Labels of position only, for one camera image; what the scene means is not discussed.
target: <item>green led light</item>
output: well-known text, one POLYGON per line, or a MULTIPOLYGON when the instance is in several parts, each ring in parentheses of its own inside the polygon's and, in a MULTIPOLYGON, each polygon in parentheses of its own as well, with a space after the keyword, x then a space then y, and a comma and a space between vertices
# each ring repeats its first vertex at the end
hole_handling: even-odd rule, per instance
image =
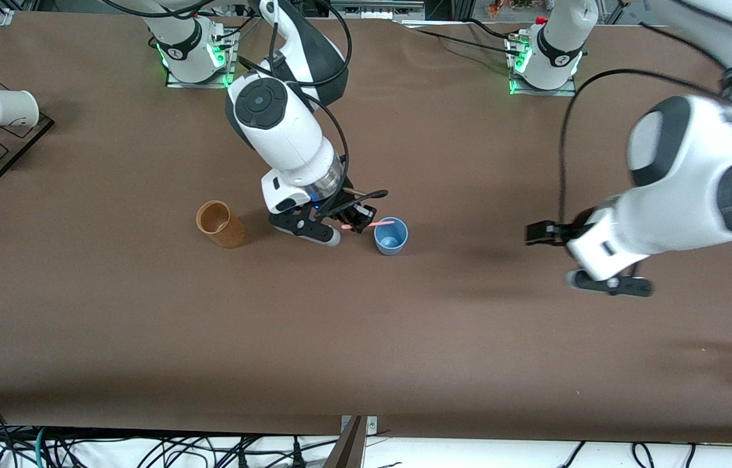
POLYGON ((530 60, 530 56, 532 56, 532 53, 530 53, 530 48, 526 49, 526 53, 523 54, 523 59, 517 60, 515 69, 519 73, 524 73, 525 68, 527 68, 527 61, 530 60))
POLYGON ((215 56, 214 50, 215 47, 208 47, 207 53, 211 54, 211 60, 213 60, 213 65, 217 66, 217 68, 221 68, 221 66, 224 65, 224 57, 222 57, 222 59, 219 59, 217 56, 215 56))

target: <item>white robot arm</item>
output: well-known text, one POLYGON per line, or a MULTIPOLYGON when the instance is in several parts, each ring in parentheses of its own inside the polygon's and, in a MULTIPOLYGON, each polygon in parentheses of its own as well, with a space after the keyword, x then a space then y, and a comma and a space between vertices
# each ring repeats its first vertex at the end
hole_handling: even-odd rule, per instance
MULTIPOLYGON (((732 2, 651 0, 659 18, 722 61, 732 85, 732 2)), ((527 243, 565 245, 582 266, 572 287, 649 296, 643 278, 621 275, 661 252, 732 241, 732 86, 729 103, 671 97, 631 131, 627 164, 634 188, 584 211, 568 225, 527 226, 527 243)))
POLYGON ((342 97, 348 59, 287 0, 251 0, 250 6, 275 25, 285 45, 228 88, 226 116, 271 166, 261 181, 270 223, 336 246, 339 232, 322 219, 344 222, 360 233, 377 213, 361 202, 386 195, 386 190, 363 194, 353 189, 346 174, 348 155, 341 158, 334 151, 312 115, 342 97))
POLYGON ((530 53, 516 71, 542 90, 561 88, 577 71, 582 47, 597 24, 595 0, 557 0, 545 24, 527 29, 530 53))
MULTIPOLYGON (((132 12, 167 13, 196 5, 193 0, 114 0, 107 3, 132 12)), ((164 64, 179 81, 201 83, 224 67, 218 56, 214 36, 223 32, 221 25, 209 18, 196 17, 195 11, 166 18, 143 17, 158 42, 164 64)))

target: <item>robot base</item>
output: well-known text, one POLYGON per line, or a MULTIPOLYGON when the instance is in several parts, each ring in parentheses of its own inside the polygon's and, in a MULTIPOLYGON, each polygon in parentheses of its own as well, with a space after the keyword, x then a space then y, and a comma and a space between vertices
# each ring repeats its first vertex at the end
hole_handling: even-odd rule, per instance
POLYGON ((531 86, 525 78, 523 78, 518 66, 523 65, 526 56, 530 51, 530 39, 527 36, 527 30, 520 30, 518 34, 510 34, 505 41, 506 50, 515 50, 520 52, 520 56, 508 55, 508 74, 510 76, 510 93, 511 94, 528 94, 531 96, 562 96, 572 97, 577 93, 577 87, 574 85, 574 78, 568 78, 568 81, 561 88, 557 89, 539 89, 531 86))
POLYGON ((236 61, 239 56, 239 36, 241 32, 233 33, 236 29, 234 27, 223 27, 220 29, 219 35, 232 34, 229 38, 224 38, 220 41, 213 43, 213 60, 217 62, 224 62, 222 68, 218 69, 212 77, 199 83, 187 83, 182 82, 175 75, 170 72, 164 63, 164 70, 166 70, 166 80, 164 85, 167 88, 197 88, 197 89, 223 89, 230 86, 233 83, 233 78, 236 74, 236 61), (224 50, 217 50, 215 47, 225 47, 224 50))

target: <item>wooden stick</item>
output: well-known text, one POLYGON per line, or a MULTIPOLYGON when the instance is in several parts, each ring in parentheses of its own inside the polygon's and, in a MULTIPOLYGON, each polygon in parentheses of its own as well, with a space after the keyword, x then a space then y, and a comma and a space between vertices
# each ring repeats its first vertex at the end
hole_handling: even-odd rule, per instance
POLYGON ((348 188, 348 187, 343 187, 343 192, 349 193, 354 196, 366 195, 366 193, 360 192, 360 190, 354 190, 353 188, 348 188))
MULTIPOLYGON (((374 228, 375 226, 386 226, 388 224, 395 224, 395 222, 394 221, 373 222, 372 224, 366 226, 366 228, 374 228)), ((352 225, 343 224, 342 226, 340 226, 340 229, 352 229, 352 225)))

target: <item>brown table surface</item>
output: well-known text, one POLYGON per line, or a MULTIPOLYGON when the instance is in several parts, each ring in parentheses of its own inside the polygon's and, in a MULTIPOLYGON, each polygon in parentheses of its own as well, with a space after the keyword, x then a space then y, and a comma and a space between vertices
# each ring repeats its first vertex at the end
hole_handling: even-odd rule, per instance
MULTIPOLYGON (((398 436, 732 441, 732 243, 647 260, 651 299, 570 290, 563 249, 523 245, 525 224, 556 213, 567 100, 508 95, 494 51, 348 23, 332 109, 354 183, 389 189, 379 215, 410 227, 400 257, 371 233, 324 248, 274 231, 267 166, 229 127, 224 90, 165 89, 139 18, 0 27, 0 78, 57 121, 0 180, 8 422, 329 434, 360 413, 398 436), (249 245, 196 229, 211 199, 249 245)), ((342 48, 335 21, 316 24, 342 48)), ((264 56, 269 34, 243 54, 264 56)), ((638 27, 598 27, 588 49, 581 82, 622 66, 716 79, 638 27)), ((680 92, 612 77, 583 97, 571 213, 628 188, 631 125, 680 92)))

